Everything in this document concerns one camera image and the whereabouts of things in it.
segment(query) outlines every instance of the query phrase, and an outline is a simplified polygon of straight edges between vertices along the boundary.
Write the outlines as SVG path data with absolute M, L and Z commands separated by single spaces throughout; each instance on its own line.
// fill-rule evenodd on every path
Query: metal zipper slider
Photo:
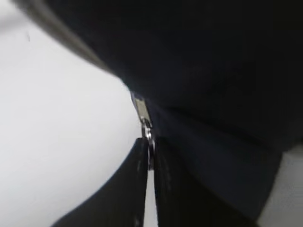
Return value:
M 148 141 L 148 170 L 153 170 L 154 167 L 154 152 L 155 152 L 155 142 L 152 132 L 152 121 L 146 107 L 145 100 L 135 96 L 133 93 L 132 100 L 136 107 L 139 119 L 141 122 L 142 137 L 146 138 Z

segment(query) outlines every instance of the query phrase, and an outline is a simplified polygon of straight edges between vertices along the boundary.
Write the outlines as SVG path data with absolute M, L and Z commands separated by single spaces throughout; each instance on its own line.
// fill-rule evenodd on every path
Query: white surface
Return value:
M 0 1 L 0 227 L 49 227 L 113 174 L 138 136 L 118 79 Z
M 303 226 L 303 146 L 283 155 L 269 200 L 259 219 L 261 227 Z

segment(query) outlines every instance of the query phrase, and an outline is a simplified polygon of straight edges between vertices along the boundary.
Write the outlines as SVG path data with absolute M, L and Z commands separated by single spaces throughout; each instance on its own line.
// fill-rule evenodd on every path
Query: navy blue fabric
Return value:
M 302 18 L 241 0 L 48 0 L 133 91 L 190 172 L 256 219 L 303 137 Z

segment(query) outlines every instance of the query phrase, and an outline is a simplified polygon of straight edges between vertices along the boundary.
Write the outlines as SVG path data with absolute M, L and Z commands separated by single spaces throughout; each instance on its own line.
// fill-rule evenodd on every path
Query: zipper pull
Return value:
M 155 152 L 155 141 L 152 132 L 152 121 L 146 107 L 145 100 L 143 98 L 138 98 L 131 93 L 133 103 L 136 107 L 139 119 L 141 122 L 142 137 L 146 138 L 148 141 L 148 170 L 153 170 L 154 168 L 154 152 Z

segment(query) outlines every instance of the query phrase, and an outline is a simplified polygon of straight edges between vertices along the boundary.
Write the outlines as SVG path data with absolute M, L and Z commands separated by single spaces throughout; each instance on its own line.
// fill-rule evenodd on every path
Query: dark fabric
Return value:
M 300 7 L 268 0 L 47 2 L 149 99 L 156 131 L 200 183 L 256 219 L 281 153 L 303 136 Z
M 271 192 L 281 154 L 149 103 L 155 130 L 190 173 L 219 198 L 257 219 Z
M 137 139 L 109 181 L 53 227 L 143 227 L 147 146 Z
M 162 138 L 156 141 L 154 180 L 159 227 L 257 227 L 201 186 Z

